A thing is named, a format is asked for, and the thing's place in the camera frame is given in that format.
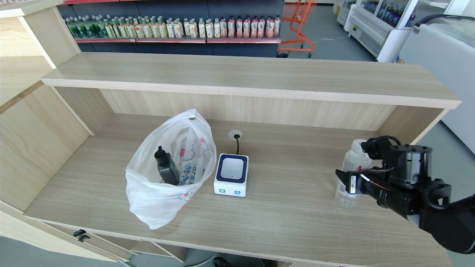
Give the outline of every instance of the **white plastic bag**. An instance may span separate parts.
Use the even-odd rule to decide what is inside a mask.
[[[158,146],[171,154],[180,172],[179,185],[163,183],[154,153]],[[216,146],[211,128],[196,111],[187,110],[151,132],[125,170],[130,211],[150,229],[175,218],[211,175],[216,166]]]

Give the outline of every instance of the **black cable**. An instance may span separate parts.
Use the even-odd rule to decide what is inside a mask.
[[[394,136],[390,136],[390,135],[379,136],[379,137],[376,137],[376,138],[371,139],[371,141],[368,141],[368,142],[366,142],[366,143],[372,144],[372,143],[374,143],[374,142],[376,142],[376,141],[379,141],[379,140],[381,140],[381,139],[391,139],[391,140],[395,141],[396,144],[401,145],[401,141],[399,141],[398,138],[396,138],[396,137],[394,137]]]
[[[234,135],[234,138],[236,139],[236,142],[238,143],[238,144],[237,144],[236,155],[239,155],[239,138],[240,138],[240,137],[241,137],[241,136],[240,136],[239,134],[235,134],[235,135]]]

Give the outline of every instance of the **black robotic arm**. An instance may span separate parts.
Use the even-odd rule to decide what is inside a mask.
[[[349,194],[373,197],[448,250],[475,253],[475,194],[450,203],[451,185],[431,178],[432,148],[402,145],[392,136],[370,138],[361,147],[371,159],[382,160],[382,167],[335,170]]]

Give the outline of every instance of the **floor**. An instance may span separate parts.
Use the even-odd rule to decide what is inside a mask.
[[[288,26],[288,23],[285,22],[282,25],[284,39],[292,37]],[[374,61],[374,57],[355,39],[347,37],[341,25],[336,22],[331,6],[314,7],[308,22],[303,27],[303,32],[315,43],[315,51],[311,59]],[[289,54],[289,58],[307,58],[307,54],[307,52],[294,51]],[[432,155],[433,178],[441,178],[452,184],[452,200],[455,201],[474,193],[475,155],[443,123],[438,123],[419,143],[434,149]],[[210,251],[190,249],[184,264],[168,257],[141,254],[133,256],[129,264],[133,267],[183,267],[200,263],[213,254]],[[460,255],[451,252],[448,254],[454,267],[471,266],[475,262],[475,254]],[[218,254],[218,256],[228,260],[234,267],[262,266],[260,260],[256,258],[229,254]],[[119,267],[123,265],[49,252],[20,241],[1,237],[0,266]],[[212,263],[208,262],[202,266],[211,267]]]

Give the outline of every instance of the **wood grain surface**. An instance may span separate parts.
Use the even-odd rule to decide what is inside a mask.
[[[19,17],[19,20],[51,68],[81,53],[56,7]]]
[[[4,203],[0,203],[0,210],[0,235],[2,236],[57,253],[106,261],[119,260],[109,253],[78,242],[45,223],[27,218]]]
[[[98,89],[55,88],[92,133],[97,133],[113,113]]]
[[[18,17],[0,19],[0,55],[2,57],[42,56]]]
[[[376,134],[370,131],[209,120],[218,153],[234,153],[236,142],[228,131],[243,131],[240,153],[250,158],[247,196],[215,194],[213,174],[172,222],[150,230],[129,211],[124,169],[144,138],[165,120],[113,115],[25,215],[125,238],[287,262],[450,265],[428,233],[372,198],[362,196],[354,209],[334,200],[335,169],[353,139]]]
[[[24,211],[89,134],[47,86],[0,119],[1,201]]]
[[[131,250],[140,253],[171,257],[168,253],[163,251],[163,249],[148,241],[136,241]]]
[[[52,70],[43,56],[1,57],[0,64],[0,105],[38,82]]]
[[[196,108],[205,119],[368,131],[378,130],[395,108],[393,105],[232,95],[112,89],[101,89],[101,92],[113,111],[120,114],[172,117]]]
[[[460,103],[421,66],[359,61],[81,53],[42,81],[48,86],[437,108]]]

